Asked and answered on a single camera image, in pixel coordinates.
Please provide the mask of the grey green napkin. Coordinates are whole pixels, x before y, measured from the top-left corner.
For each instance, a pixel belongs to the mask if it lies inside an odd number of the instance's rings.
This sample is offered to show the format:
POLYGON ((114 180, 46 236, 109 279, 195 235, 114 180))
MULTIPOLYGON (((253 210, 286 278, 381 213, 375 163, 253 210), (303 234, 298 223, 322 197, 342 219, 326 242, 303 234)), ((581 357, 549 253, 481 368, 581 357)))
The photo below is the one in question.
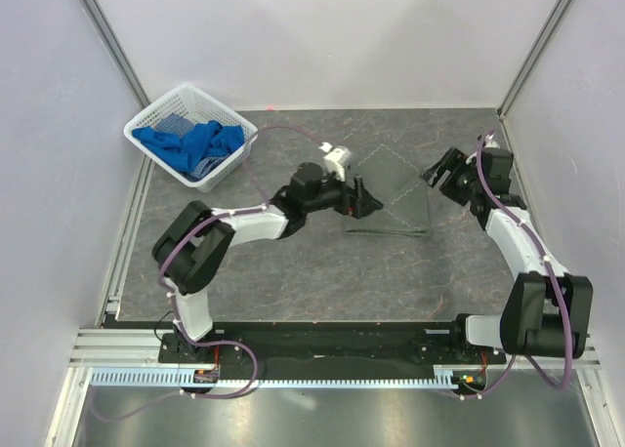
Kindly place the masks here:
POLYGON ((421 169, 385 144, 353 166, 355 178, 383 208, 355 220, 345 218, 347 234, 418 237, 431 234, 427 186, 421 169))

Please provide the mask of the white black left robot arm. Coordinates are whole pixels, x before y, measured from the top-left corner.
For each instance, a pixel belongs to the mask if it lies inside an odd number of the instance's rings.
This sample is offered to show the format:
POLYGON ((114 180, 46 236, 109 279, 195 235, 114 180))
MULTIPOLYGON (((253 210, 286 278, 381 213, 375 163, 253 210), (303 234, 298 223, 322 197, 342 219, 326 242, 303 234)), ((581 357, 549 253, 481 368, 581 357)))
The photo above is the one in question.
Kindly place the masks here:
POLYGON ((349 182, 309 162, 301 164, 288 184, 258 206, 219 209, 199 200, 188 203, 152 248, 158 282, 167 290, 174 325, 183 334, 181 352, 193 362, 206 361, 213 354, 208 287, 229 249, 290 237, 317 211, 333 210, 359 220, 383 207, 362 178, 349 182))

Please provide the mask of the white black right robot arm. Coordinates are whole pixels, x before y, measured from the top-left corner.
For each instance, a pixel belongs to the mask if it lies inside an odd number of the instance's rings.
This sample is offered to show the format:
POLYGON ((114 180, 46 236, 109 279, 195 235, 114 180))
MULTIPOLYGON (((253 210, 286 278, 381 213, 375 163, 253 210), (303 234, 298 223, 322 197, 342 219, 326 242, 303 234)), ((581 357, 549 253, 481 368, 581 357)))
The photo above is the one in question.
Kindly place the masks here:
POLYGON ((511 192, 512 152, 487 147, 467 155, 451 147, 422 177, 430 187, 469 206, 499 248, 514 278, 501 315, 461 315, 464 329, 447 338, 447 350, 466 363, 482 347, 512 355, 579 358, 590 320, 593 287, 553 259, 522 198, 511 192))

